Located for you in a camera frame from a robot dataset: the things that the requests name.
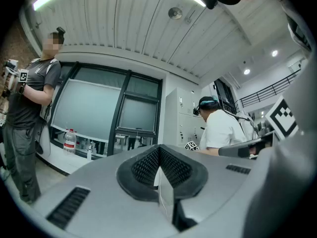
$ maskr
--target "ceiling speaker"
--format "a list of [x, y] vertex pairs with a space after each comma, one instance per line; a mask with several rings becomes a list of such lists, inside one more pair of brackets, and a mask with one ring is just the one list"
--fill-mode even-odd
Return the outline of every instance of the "ceiling speaker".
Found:
[[180, 8], [173, 7], [168, 11], [168, 16], [171, 19], [180, 19], [183, 15], [183, 12]]

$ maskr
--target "man in white t-shirt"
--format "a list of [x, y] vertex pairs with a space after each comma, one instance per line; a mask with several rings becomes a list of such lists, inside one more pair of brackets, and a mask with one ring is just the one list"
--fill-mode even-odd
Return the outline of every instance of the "man in white t-shirt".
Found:
[[236, 118], [221, 109], [216, 96], [201, 98], [198, 110], [207, 123], [199, 152], [218, 156], [219, 148], [247, 141]]

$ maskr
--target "dark gray t-shirt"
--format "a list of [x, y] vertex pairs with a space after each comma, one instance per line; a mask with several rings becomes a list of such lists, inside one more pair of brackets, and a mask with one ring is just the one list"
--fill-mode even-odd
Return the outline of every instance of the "dark gray t-shirt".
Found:
[[[29, 64], [26, 68], [29, 71], [26, 84], [37, 91], [43, 91], [44, 85], [51, 85], [55, 89], [61, 68], [59, 61], [56, 60], [53, 63], [51, 61], [52, 59], [38, 60]], [[40, 104], [34, 103], [23, 95], [11, 94], [5, 122], [16, 129], [32, 128], [40, 116], [41, 108]]]

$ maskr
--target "gray pants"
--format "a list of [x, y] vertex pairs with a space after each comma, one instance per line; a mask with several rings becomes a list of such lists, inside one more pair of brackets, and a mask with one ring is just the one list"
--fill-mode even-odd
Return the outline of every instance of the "gray pants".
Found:
[[7, 168], [23, 201], [34, 202], [40, 195], [35, 174], [34, 128], [14, 129], [9, 124], [3, 128], [3, 142]]

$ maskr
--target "cabinet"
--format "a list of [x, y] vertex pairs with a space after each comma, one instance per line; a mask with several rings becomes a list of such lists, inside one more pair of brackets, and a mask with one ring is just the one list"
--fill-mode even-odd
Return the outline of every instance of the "cabinet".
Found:
[[201, 116], [193, 114], [198, 101], [191, 92], [180, 88], [166, 97], [164, 144], [185, 147], [188, 142], [194, 141], [199, 145], [204, 132], [201, 127], [205, 127], [206, 123]]

